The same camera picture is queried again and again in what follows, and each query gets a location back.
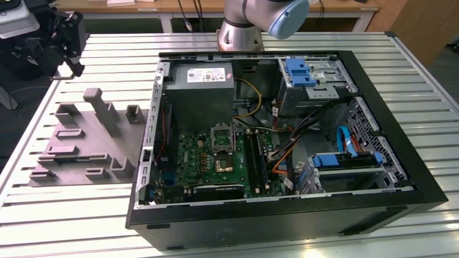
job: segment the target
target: blue plastic latch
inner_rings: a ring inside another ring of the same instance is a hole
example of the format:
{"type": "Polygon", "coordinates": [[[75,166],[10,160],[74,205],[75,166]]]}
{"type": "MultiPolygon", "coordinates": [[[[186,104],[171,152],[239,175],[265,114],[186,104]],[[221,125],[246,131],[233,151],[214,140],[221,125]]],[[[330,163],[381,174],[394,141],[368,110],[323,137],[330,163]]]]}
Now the blue plastic latch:
{"type": "Polygon", "coordinates": [[[287,58],[286,59],[287,73],[293,79],[294,87],[314,87],[317,86],[317,80],[311,78],[311,68],[305,63],[302,58],[287,58]]]}
{"type": "Polygon", "coordinates": [[[322,166],[321,159],[319,157],[313,157],[313,163],[317,168],[322,166]]]}
{"type": "Polygon", "coordinates": [[[337,155],[334,155],[334,154],[322,154],[322,155],[319,155],[319,159],[321,159],[323,166],[329,167],[329,166],[338,166],[339,165],[337,155]]]}
{"type": "Polygon", "coordinates": [[[382,154],[380,152],[376,152],[373,155],[376,156],[377,162],[381,165],[385,162],[385,159],[382,158],[382,154]]]}

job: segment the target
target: metal table surface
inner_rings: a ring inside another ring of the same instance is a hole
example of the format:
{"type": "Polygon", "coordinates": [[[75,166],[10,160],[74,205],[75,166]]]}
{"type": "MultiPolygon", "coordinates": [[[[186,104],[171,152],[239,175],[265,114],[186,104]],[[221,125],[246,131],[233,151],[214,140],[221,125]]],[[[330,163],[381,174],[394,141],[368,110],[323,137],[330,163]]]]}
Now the metal table surface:
{"type": "Polygon", "coordinates": [[[397,38],[384,33],[299,33],[267,50],[353,50],[448,193],[450,201],[369,235],[159,253],[125,228],[130,184],[27,186],[58,119],[59,103],[83,101],[87,87],[123,109],[149,108],[159,52],[215,51],[214,34],[93,35],[85,75],[54,82],[0,176],[0,257],[414,257],[459,253],[459,108],[397,38]]]}

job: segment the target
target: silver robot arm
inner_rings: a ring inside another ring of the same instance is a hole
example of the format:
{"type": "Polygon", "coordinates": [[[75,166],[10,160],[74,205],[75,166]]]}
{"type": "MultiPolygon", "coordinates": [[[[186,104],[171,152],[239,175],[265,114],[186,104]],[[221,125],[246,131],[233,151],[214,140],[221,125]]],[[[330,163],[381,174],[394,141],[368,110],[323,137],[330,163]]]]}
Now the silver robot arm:
{"type": "Polygon", "coordinates": [[[262,30],[278,39],[289,38],[309,12],[309,0],[226,0],[218,36],[221,50],[259,51],[262,30]]]}

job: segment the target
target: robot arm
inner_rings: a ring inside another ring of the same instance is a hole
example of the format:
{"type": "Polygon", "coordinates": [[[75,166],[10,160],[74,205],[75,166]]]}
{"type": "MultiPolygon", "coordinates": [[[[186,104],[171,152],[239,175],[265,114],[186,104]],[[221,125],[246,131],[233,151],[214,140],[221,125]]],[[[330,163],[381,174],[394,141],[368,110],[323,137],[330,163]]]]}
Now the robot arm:
{"type": "Polygon", "coordinates": [[[219,32],[221,50],[261,50],[261,30],[278,39],[289,38],[301,28],[309,11],[309,0],[225,1],[225,21],[219,32]]]}
{"type": "Polygon", "coordinates": [[[77,76],[85,70],[79,62],[86,46],[83,14],[58,12],[53,2],[0,0],[0,66],[21,80],[54,76],[63,62],[77,76]]]}

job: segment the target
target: orange wire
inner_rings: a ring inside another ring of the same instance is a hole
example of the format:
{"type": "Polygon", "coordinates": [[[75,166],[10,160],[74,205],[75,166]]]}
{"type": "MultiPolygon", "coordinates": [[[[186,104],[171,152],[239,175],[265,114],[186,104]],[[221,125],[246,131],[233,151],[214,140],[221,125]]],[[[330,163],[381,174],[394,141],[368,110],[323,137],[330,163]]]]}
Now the orange wire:
{"type": "MultiPolygon", "coordinates": [[[[285,128],[278,127],[277,121],[278,121],[278,117],[273,119],[273,128],[277,129],[277,130],[285,130],[285,128]]],[[[287,130],[290,132],[294,132],[294,128],[291,128],[291,127],[287,127],[287,130]]]]}
{"type": "Polygon", "coordinates": [[[357,146],[358,151],[364,152],[365,150],[362,149],[361,143],[354,135],[351,136],[351,140],[354,142],[354,145],[357,146]]]}
{"type": "Polygon", "coordinates": [[[273,173],[277,174],[277,171],[278,171],[278,172],[281,171],[281,170],[278,170],[278,167],[279,167],[279,165],[281,165],[281,162],[286,159],[287,155],[293,152],[294,147],[295,147],[295,145],[290,148],[290,150],[285,153],[285,155],[283,155],[282,158],[279,159],[277,165],[274,166],[273,173]]]}
{"type": "Polygon", "coordinates": [[[285,175],[287,175],[287,172],[285,170],[277,170],[273,173],[274,174],[285,174],[285,175]]]}

